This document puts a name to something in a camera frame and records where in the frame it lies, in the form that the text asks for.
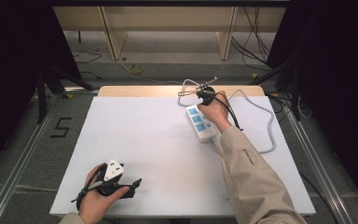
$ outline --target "beige jacket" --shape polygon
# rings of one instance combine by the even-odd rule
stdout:
[[[223,176],[239,224],[306,223],[294,209],[283,182],[238,128],[227,128],[220,146]],[[84,224],[75,213],[60,223]]]

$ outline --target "white power strip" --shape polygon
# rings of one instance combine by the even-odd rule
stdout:
[[[190,118],[196,136],[200,142],[205,142],[208,139],[215,137],[217,132],[212,123],[205,118],[202,112],[199,111],[197,105],[186,107],[187,116]]]

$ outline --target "table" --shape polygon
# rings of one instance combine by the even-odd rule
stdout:
[[[258,86],[213,87],[227,91],[228,95],[242,89],[254,102],[269,104]],[[76,212],[70,201],[83,187],[86,173],[113,157],[125,164],[121,184],[138,178],[143,182],[134,198],[116,202],[106,217],[233,217],[220,157],[211,144],[197,140],[185,109],[176,104],[179,90],[180,86],[102,87],[91,104],[50,213],[62,217]],[[249,113],[246,117],[260,123],[255,125],[260,128],[252,130],[258,135],[266,133],[267,125],[263,122],[267,120],[266,114],[255,112],[255,107],[245,105],[241,99],[230,101],[240,124],[244,120],[238,106],[245,106]],[[287,186],[296,210],[302,215],[312,215],[315,210],[276,119],[272,131],[277,148],[263,157]],[[251,141],[255,133],[247,133]],[[254,144],[264,148],[269,141],[258,138]]]

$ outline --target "gray carpet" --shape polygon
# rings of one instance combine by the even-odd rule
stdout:
[[[86,82],[93,86],[103,85],[168,85],[172,83],[157,83],[134,79],[119,63],[80,63],[79,69],[82,72],[92,72],[102,79],[98,79],[90,74],[82,74]],[[251,74],[255,70],[245,65],[209,65],[209,64],[145,64],[145,72],[138,78],[150,78],[158,81],[178,81],[182,82],[185,78],[191,78],[198,82],[205,82],[218,76],[216,85],[246,85],[252,80]],[[265,92],[274,90],[275,79],[263,83]],[[74,86],[68,81],[63,82],[65,86]],[[0,223],[58,223],[59,218],[48,214],[62,177],[66,170],[77,138],[80,134],[82,125],[87,116],[92,101],[93,94],[75,94],[72,98],[61,98],[51,115],[43,136],[24,171],[20,183],[21,185],[32,186],[41,189],[38,192],[30,190],[16,190],[11,197],[7,209],[0,219]],[[276,110],[279,105],[271,102]],[[13,133],[8,147],[0,156],[0,185],[4,184],[11,170],[13,169],[18,157],[25,148],[28,139],[34,131],[37,122],[37,101],[33,100],[29,108],[19,123],[16,132]],[[298,170],[304,174],[317,188],[321,190],[318,180],[310,168],[310,163],[296,137],[293,128],[285,116],[284,112],[278,113],[281,119],[281,127],[286,138],[287,144],[291,149]],[[62,126],[69,127],[69,131],[64,138],[51,138],[52,135],[62,134],[63,130],[55,130],[60,118],[71,118],[62,121]],[[303,126],[306,128],[312,144],[323,160],[327,173],[332,178],[335,186],[345,204],[349,208],[349,213],[354,221],[358,223],[358,190],[353,185],[345,169],[339,160],[334,157],[333,151],[325,139],[324,132],[318,125],[317,119],[302,119]],[[317,209],[316,215],[306,217],[309,223],[334,223],[331,214],[324,205],[315,190],[305,182],[312,202]],[[120,219],[118,223],[168,223],[166,219]],[[236,223],[233,218],[223,219],[192,219],[191,223]]]

